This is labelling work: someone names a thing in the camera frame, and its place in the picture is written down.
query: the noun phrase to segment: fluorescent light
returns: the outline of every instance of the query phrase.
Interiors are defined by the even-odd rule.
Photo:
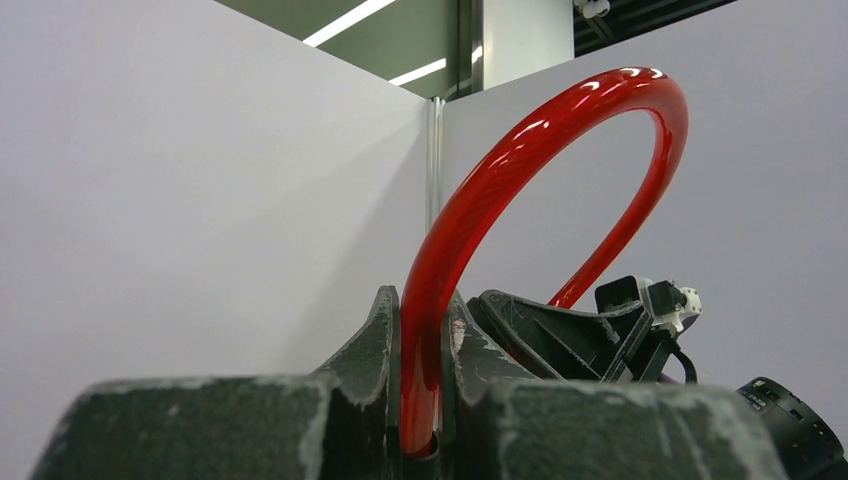
[[[345,13],[326,27],[310,35],[309,38],[303,41],[303,43],[310,47],[317,47],[394,1],[395,0],[366,0],[358,7]]]
[[[413,80],[418,80],[423,76],[430,75],[433,72],[438,72],[446,66],[448,66],[448,60],[446,58],[436,60],[435,62],[429,65],[424,65],[423,67],[416,68],[415,70],[409,73],[404,73],[399,77],[395,77],[389,80],[389,83],[392,83],[394,85],[403,85],[404,83],[409,83]]]
[[[477,60],[480,60],[480,57],[483,56],[483,46],[479,46],[471,52],[471,63],[474,64]]]

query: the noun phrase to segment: security camera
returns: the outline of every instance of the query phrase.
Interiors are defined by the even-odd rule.
[[[583,18],[603,17],[609,13],[609,0],[574,0],[574,8]]]

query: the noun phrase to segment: black cable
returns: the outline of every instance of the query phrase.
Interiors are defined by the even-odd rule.
[[[677,340],[671,340],[670,344],[671,354],[677,358],[681,365],[683,365],[683,372],[686,375],[686,384],[692,385],[698,383],[698,371],[695,370],[695,363],[680,350],[680,345],[678,345]]]

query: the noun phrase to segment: red tube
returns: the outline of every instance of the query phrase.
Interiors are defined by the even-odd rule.
[[[686,100],[651,68],[621,68],[589,78],[528,115],[490,151],[445,205],[412,265],[401,303],[402,451],[429,454],[441,385],[440,327],[477,245],[531,178],[583,133],[631,110],[656,125],[648,173],[618,223],[550,304],[568,308],[592,285],[656,206],[683,154]]]

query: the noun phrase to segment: red cable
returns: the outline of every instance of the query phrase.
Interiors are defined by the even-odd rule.
[[[507,133],[445,205],[418,251],[401,303],[400,441],[405,454],[430,453],[441,385],[441,322],[477,245],[515,195],[563,148],[631,110],[647,110],[654,118],[651,166],[618,223],[550,301],[572,306],[627,245],[677,169],[689,121],[686,100],[673,80],[656,69],[621,68],[569,88]]]

